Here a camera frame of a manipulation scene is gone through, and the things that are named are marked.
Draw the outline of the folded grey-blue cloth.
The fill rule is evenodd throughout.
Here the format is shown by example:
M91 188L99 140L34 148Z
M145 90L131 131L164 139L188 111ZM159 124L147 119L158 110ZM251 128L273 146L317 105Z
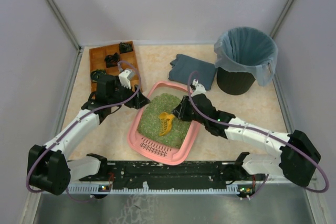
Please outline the folded grey-blue cloth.
M172 67L168 77L170 81L187 85L189 84L190 75L196 71L192 78L198 78L207 91L211 89L217 70L213 63L184 54L177 54L176 58L170 62L170 65Z

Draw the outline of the black coiled item top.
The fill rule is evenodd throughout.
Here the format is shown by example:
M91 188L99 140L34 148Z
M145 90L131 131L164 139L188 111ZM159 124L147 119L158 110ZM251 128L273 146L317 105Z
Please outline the black coiled item top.
M120 54L126 54L133 51L132 42L120 42L118 46Z

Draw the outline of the black green coiled item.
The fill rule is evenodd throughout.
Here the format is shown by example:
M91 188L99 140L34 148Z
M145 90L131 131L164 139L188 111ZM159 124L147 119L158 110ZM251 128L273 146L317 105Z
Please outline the black green coiled item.
M106 74L105 69L96 69L90 73L90 79L92 83L95 83L98 81L98 79Z

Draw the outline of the blue plastic bin liner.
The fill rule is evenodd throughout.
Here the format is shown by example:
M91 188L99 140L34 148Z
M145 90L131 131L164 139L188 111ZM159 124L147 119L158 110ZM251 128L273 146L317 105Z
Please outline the blue plastic bin liner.
M260 86L268 85L274 77L278 47L256 28L236 27L224 32L214 44L214 52L216 68L250 73Z

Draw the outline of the wooden compartment tray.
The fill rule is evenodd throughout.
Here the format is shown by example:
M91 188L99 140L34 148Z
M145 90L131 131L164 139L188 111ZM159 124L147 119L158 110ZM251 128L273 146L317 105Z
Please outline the wooden compartment tray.
M99 74L119 74L118 63L126 61L138 71L138 62L133 41L91 48L89 50L91 91L96 91Z

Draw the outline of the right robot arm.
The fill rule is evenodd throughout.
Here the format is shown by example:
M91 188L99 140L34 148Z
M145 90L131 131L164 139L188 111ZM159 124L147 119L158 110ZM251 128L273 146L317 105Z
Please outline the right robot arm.
M241 153L237 159L248 174L283 176L292 183L307 187L321 155L306 133L294 130L279 133L249 124L235 115L217 110L203 94L184 96L173 115L185 122L196 121L214 136L240 141L265 151L264 154Z

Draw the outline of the yellow plastic litter scoop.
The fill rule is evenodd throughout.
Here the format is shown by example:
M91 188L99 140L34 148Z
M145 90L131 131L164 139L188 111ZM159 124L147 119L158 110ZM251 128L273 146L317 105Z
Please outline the yellow plastic litter scoop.
M160 129L159 129L159 136L164 136L170 132L173 125L173 120L175 119L174 114L170 114L167 112L162 112L159 115L160 120Z

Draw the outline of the black trash bin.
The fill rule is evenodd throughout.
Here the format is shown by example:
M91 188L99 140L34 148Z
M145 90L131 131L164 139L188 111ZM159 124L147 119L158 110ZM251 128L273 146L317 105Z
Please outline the black trash bin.
M228 72L223 68L218 68L216 81L223 92L230 95L241 95L251 88L255 77L247 72Z

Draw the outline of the black coiled item middle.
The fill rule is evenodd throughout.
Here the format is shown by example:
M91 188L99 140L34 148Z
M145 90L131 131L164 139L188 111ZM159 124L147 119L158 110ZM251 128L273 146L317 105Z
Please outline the black coiled item middle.
M120 55L117 52L112 55L106 55L104 61L107 68L116 67L120 61Z

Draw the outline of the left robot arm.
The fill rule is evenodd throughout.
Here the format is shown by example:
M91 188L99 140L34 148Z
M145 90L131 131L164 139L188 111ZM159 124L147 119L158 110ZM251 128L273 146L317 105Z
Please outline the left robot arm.
M135 72L129 68L118 76L101 75L96 90L92 92L73 121L44 145L34 145L28 153L26 187L32 193L42 191L60 195L71 182L88 176L101 176L107 171L107 159L88 154L78 160L69 156L81 141L97 128L110 114L112 108L125 105L140 109L150 103L140 86L132 90L131 79Z

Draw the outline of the black metal base rail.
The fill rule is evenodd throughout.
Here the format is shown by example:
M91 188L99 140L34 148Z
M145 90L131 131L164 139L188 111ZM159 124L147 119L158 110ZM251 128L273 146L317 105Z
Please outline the black metal base rail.
M264 174L249 175L234 162L187 161L176 166L154 161L110 161L107 170L68 186L70 194L252 195Z

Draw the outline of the green cat litter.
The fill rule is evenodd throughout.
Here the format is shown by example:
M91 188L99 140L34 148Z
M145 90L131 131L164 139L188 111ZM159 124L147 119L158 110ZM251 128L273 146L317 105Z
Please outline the green cat litter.
M174 119L172 129L160 136L160 119L162 112L171 113L181 102L181 98L169 93L162 93L151 100L144 109L138 125L138 132L143 136L172 148L180 148L190 128L190 122Z

